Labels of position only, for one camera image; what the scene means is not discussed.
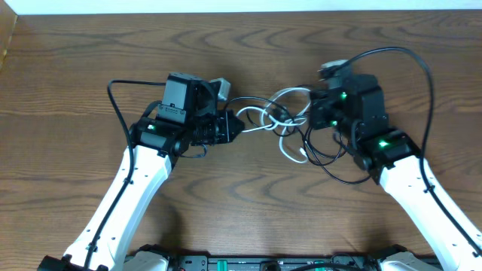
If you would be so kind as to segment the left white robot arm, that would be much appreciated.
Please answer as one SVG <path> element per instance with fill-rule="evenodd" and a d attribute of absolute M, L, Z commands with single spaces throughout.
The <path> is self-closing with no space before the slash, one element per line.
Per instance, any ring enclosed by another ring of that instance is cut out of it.
<path fill-rule="evenodd" d="M 127 140 L 119 170 L 81 235 L 61 258 L 46 256 L 40 270 L 120 270 L 134 233 L 162 183 L 191 146 L 231 143 L 245 128 L 227 101 L 230 83 L 171 73 L 163 98 L 151 102 L 128 126 L 116 115 Z"/>

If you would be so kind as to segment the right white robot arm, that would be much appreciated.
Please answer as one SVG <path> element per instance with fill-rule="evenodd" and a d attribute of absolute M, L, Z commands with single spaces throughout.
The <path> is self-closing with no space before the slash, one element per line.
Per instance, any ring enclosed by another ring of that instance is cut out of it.
<path fill-rule="evenodd" d="M 481 232 L 443 189 L 421 149 L 390 125 L 373 75 L 336 77 L 310 94 L 310 126 L 334 127 L 355 164 L 406 211 L 444 270 L 481 268 Z"/>

